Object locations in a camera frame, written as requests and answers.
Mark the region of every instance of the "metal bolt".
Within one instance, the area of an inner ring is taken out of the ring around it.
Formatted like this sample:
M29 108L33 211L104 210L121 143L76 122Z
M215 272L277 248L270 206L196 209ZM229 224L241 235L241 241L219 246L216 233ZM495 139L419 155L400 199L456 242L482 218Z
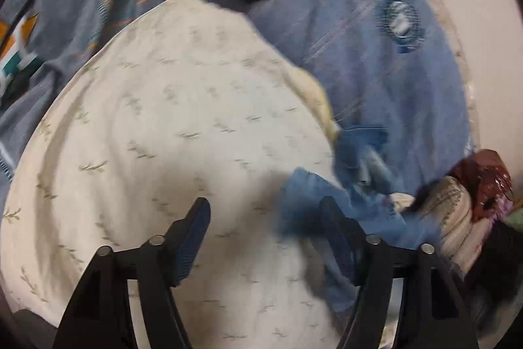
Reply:
M149 244L152 246L161 246L165 241L164 236L154 236L149 238Z
M112 252L112 249L109 246L102 246L98 250L96 250L96 254L98 256L102 256L102 257L108 255L111 252Z
M435 252L434 250L434 246L432 244L428 244L428 243L423 243L422 244L422 250L428 254L428 255L431 255L432 253Z
M369 234L366 237L366 240L367 240L367 243L373 244L373 245L380 244L380 242L381 242L381 238L378 237L376 234Z

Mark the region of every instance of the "silver screw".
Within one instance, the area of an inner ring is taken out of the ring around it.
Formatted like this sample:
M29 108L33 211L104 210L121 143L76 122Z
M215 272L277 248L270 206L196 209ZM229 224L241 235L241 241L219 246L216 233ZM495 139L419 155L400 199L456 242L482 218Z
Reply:
M102 256L102 257L108 255L111 252L112 252L112 249L109 246L102 246L98 250L96 250L96 254L98 256Z
M154 236L149 238L149 244L152 246L161 246L165 241L164 236Z
M434 253L434 246L432 244L428 244L428 243L423 243L422 244L422 250L428 254L428 255L431 255L432 253Z
M380 244L380 242L381 242L381 238L378 237L376 234L369 234L366 237L366 240L367 240L367 243L373 244L373 245Z

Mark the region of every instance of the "cream cloth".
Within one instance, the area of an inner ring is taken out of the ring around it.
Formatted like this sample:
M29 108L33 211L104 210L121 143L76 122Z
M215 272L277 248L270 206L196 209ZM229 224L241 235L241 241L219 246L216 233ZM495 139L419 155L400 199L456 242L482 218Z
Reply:
M286 85L292 70L243 15L202 0L168 0L115 36L18 165L0 262L19 305L58 325L96 248L137 247L205 196L211 225L174 290L193 346L335 347L299 247L272 232L295 167L335 182L322 128Z

